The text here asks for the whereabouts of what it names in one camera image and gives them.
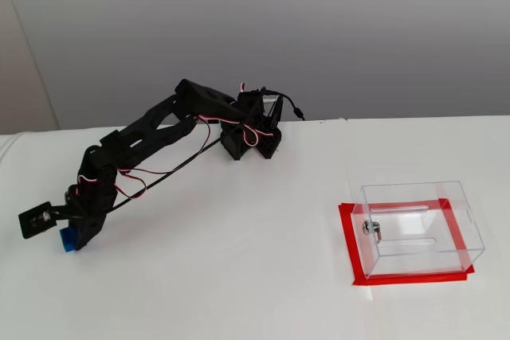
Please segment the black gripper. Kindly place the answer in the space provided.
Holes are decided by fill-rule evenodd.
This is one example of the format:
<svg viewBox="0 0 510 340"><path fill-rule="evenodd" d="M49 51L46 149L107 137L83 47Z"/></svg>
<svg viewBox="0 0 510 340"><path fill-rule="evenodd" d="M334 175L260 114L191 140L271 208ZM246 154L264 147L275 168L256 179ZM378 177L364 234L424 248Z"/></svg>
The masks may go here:
<svg viewBox="0 0 510 340"><path fill-rule="evenodd" d="M61 213L76 226L76 250L81 250L103 228L116 199L115 182L79 180L65 195Z"/></svg>

